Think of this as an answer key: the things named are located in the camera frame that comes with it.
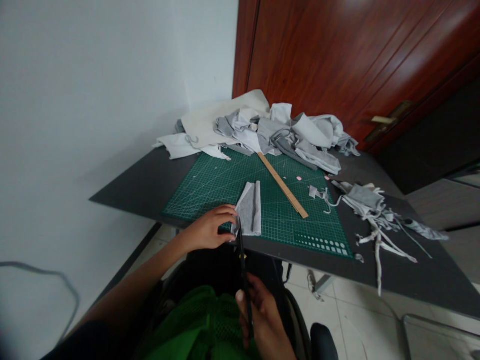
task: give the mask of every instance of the cutting mat grid lines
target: cutting mat grid lines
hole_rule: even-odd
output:
[[[231,161],[198,155],[162,215],[193,222],[220,205],[236,204],[247,182],[260,181],[263,239],[354,258],[337,210],[332,208],[331,214],[325,214],[324,211],[328,210],[325,202],[309,197],[309,185],[319,190],[327,187],[322,171],[312,171],[285,155],[267,155],[268,161],[308,213],[309,217],[302,219],[257,155],[248,157],[229,149],[223,152]]]

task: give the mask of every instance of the black scissors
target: black scissors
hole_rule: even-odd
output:
[[[241,276],[243,277],[243,292],[245,293],[246,310],[248,313],[248,337],[251,339],[254,336],[254,321],[252,316],[252,302],[249,291],[249,281],[247,279],[247,268],[245,267],[245,249],[244,239],[242,237],[242,223],[240,217],[238,219],[238,235],[236,236],[236,242],[240,248],[240,264],[241,264]]]

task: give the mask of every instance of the black cable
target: black cable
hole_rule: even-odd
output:
[[[80,307],[80,295],[75,290],[74,286],[70,282],[69,278],[63,273],[59,271],[51,271],[51,270],[43,270],[35,266],[28,265],[23,262],[19,261],[1,261],[0,262],[0,268],[17,268],[20,270],[24,270],[26,272],[34,273],[34,274],[39,274],[39,275],[55,275],[58,276],[63,280],[65,283],[65,286],[67,287],[68,290],[70,290],[71,294],[73,295],[73,298],[75,299],[75,309],[73,310],[73,314],[70,317],[70,320],[68,321],[68,324],[65,327],[65,330],[60,336],[60,339],[58,340],[58,343],[56,344],[57,346],[62,342],[64,339],[65,335],[67,334],[67,331],[69,330],[70,326],[72,325],[75,316],[77,315],[77,312]]]

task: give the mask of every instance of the door handle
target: door handle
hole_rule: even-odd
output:
[[[373,123],[377,123],[378,125],[366,136],[363,141],[366,143],[372,143],[379,136],[385,134],[387,130],[394,127],[400,121],[402,116],[405,115],[406,111],[412,106],[412,104],[413,102],[409,100],[402,101],[400,105],[398,105],[395,110],[391,112],[389,117],[374,116],[371,121]]]

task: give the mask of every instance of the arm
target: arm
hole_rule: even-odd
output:
[[[295,352],[285,332],[279,309],[274,296],[258,277],[247,274],[250,289],[253,317],[253,336],[263,360],[295,360]],[[250,347],[247,302],[243,290],[236,293],[236,302],[240,309],[240,327],[243,333],[243,346]]]
[[[223,205],[207,212],[105,295],[86,313],[70,335],[80,326],[100,320],[106,323],[114,337],[121,337],[148,294],[180,258],[194,250],[216,249],[223,243],[235,240],[230,233],[219,235],[218,232],[219,226],[224,223],[235,224],[234,216],[238,216],[234,205]]]

